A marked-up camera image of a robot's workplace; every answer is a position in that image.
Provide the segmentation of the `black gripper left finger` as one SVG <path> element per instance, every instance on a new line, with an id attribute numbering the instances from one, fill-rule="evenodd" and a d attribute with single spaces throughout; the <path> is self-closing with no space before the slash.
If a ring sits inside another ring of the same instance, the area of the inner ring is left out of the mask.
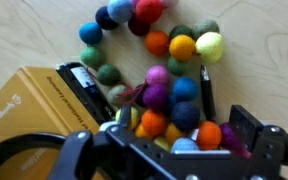
<path id="1" fill-rule="evenodd" d="M 124 105 L 120 111 L 119 124 L 122 127 L 127 128 L 130 119 L 131 119 L 131 106 Z"/>

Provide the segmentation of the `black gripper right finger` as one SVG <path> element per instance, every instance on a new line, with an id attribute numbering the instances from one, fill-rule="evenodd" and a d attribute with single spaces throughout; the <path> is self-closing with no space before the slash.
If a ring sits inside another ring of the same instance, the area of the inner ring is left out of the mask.
<path id="1" fill-rule="evenodd" d="M 241 105 L 232 105 L 229 123 L 242 145 L 252 151 L 264 125 Z"/>

